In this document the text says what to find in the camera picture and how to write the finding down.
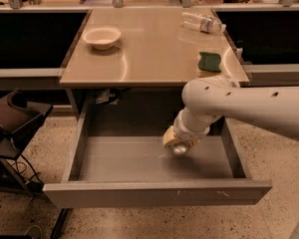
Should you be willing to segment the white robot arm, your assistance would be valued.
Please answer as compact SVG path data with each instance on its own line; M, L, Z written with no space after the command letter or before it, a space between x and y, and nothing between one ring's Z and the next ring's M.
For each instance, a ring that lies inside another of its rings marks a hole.
M234 88L225 77L201 78L182 90L184 109L164 139L194 142L220 117L239 120L269 132L258 137L265 144L266 175L275 175L280 188L259 211L251 208L220 208L204 216L177 221L170 239L299 239L299 87Z

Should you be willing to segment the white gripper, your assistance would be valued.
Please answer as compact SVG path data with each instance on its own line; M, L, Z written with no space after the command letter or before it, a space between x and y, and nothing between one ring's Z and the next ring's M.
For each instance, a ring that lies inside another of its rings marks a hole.
M162 136L162 146L168 148L179 141L190 141L189 146L199 145L209 132L210 116L197 117L191 112L179 112Z

